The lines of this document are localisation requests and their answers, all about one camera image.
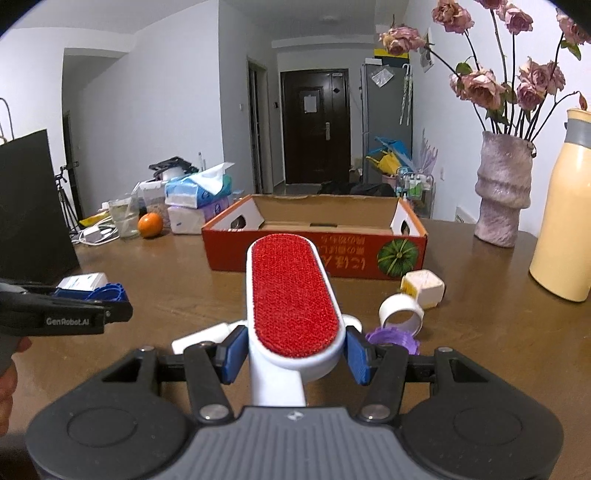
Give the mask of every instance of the ceiling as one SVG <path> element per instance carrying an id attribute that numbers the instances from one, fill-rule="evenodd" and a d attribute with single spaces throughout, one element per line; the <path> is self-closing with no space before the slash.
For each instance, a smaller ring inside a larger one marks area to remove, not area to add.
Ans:
<path id="1" fill-rule="evenodd" d="M 202 0 L 44 0 L 16 28 L 73 27 L 136 33 Z M 373 34 L 376 21 L 402 18 L 408 0 L 225 0 L 273 40 Z"/>

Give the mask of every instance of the pink rose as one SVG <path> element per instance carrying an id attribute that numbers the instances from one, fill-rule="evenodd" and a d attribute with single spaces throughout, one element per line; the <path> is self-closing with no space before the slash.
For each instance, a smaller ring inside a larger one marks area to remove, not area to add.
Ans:
<path id="1" fill-rule="evenodd" d="M 517 102 L 523 110 L 531 112 L 544 100 L 544 94 L 540 93 L 527 80 L 522 81 L 517 87 Z"/>
<path id="2" fill-rule="evenodd" d="M 507 0 L 501 0 L 501 4 L 495 10 L 496 16 L 501 19 L 502 22 L 505 22 L 505 16 L 507 14 Z"/>
<path id="3" fill-rule="evenodd" d="M 506 88 L 496 81 L 492 70 L 479 70 L 462 77 L 465 95 L 471 102 L 488 110 L 498 110 L 503 104 Z"/>
<path id="4" fill-rule="evenodd" d="M 479 4 L 481 4 L 484 8 L 488 10 L 496 10 L 501 6 L 503 1 L 506 3 L 506 0 L 476 0 Z"/>
<path id="5" fill-rule="evenodd" d="M 529 82 L 538 92 L 544 95 L 550 84 L 550 71 L 547 65 L 539 65 L 530 57 L 527 63 L 519 67 L 519 79 L 522 82 Z"/>
<path id="6" fill-rule="evenodd" d="M 432 16 L 433 21 L 443 25 L 446 32 L 464 34 L 474 26 L 468 10 L 460 7 L 455 0 L 437 0 Z"/>
<path id="7" fill-rule="evenodd" d="M 388 32 L 382 33 L 379 39 L 390 55 L 402 55 L 411 50 L 417 51 L 427 45 L 427 42 L 421 38 L 416 28 L 405 27 L 404 25 L 391 28 Z"/>
<path id="8" fill-rule="evenodd" d="M 513 4 L 507 4 L 505 11 L 505 25 L 513 35 L 521 32 L 531 32 L 534 29 L 534 19 Z"/>
<path id="9" fill-rule="evenodd" d="M 455 74 L 449 76 L 449 86 L 452 88 L 453 93 L 455 93 L 460 100 L 469 100 L 466 96 L 466 89 L 463 85 L 462 87 L 459 85 L 460 81 L 462 81 L 461 78 Z"/>
<path id="10" fill-rule="evenodd" d="M 547 63 L 545 67 L 548 70 L 548 76 L 551 76 L 550 81 L 548 82 L 548 93 L 556 96 L 558 90 L 562 92 L 564 87 L 566 87 L 566 78 L 558 64 L 555 64 L 553 61 Z"/>
<path id="11" fill-rule="evenodd" d="M 558 8 L 556 9 L 558 15 L 556 19 L 560 25 L 560 29 L 564 33 L 566 41 L 572 45 L 582 45 L 583 43 L 591 43 L 591 35 L 578 26 L 568 15 L 562 13 Z"/>

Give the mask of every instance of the red cardboard box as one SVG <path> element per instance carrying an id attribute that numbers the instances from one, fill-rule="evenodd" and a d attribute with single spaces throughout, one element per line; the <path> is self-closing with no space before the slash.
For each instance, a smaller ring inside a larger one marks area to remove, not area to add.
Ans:
<path id="1" fill-rule="evenodd" d="M 427 247 L 427 231 L 405 200 L 250 195 L 203 227 L 209 266 L 246 271 L 248 248 L 272 233 L 311 240 L 334 277 L 401 278 L 423 267 Z"/>

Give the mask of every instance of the stack of tissue packs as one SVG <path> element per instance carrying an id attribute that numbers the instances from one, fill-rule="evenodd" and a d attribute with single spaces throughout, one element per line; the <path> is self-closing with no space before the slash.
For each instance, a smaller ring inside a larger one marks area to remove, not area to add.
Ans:
<path id="1" fill-rule="evenodd" d="M 222 163 L 166 184 L 165 202 L 173 233 L 201 235 L 203 225 L 230 206 L 232 178 L 225 173 L 232 165 Z"/>

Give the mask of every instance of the sticker on refrigerator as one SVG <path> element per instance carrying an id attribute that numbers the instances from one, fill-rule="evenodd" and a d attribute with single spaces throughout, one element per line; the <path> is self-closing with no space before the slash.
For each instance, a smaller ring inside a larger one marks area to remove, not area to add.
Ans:
<path id="1" fill-rule="evenodd" d="M 389 71 L 388 69 L 382 69 L 378 73 L 376 73 L 371 79 L 378 87 L 383 87 L 386 85 L 390 80 L 394 78 L 394 74 Z"/>

